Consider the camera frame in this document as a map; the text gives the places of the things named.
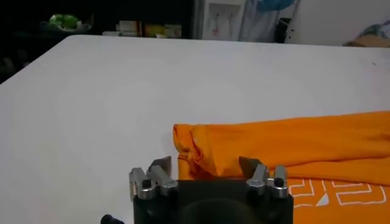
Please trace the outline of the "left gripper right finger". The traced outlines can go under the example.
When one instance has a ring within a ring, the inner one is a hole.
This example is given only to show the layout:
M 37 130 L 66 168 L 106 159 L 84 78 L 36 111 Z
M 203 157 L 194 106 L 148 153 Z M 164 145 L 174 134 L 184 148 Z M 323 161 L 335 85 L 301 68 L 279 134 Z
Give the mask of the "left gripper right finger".
M 273 176 L 269 169 L 260 160 L 239 157 L 239 166 L 246 179 L 246 183 L 257 195 L 270 191 L 273 198 L 288 198 L 287 170 L 285 166 L 276 166 Z

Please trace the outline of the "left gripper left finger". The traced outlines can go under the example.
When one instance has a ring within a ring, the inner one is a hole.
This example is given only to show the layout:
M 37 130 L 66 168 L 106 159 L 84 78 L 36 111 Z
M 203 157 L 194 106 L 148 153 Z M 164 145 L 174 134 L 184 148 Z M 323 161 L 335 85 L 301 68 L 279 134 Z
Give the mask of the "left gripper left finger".
M 179 183 L 171 178 L 171 157 L 155 159 L 145 172 L 140 167 L 129 173 L 130 200 L 151 200 L 162 195 L 169 197 L 177 192 Z

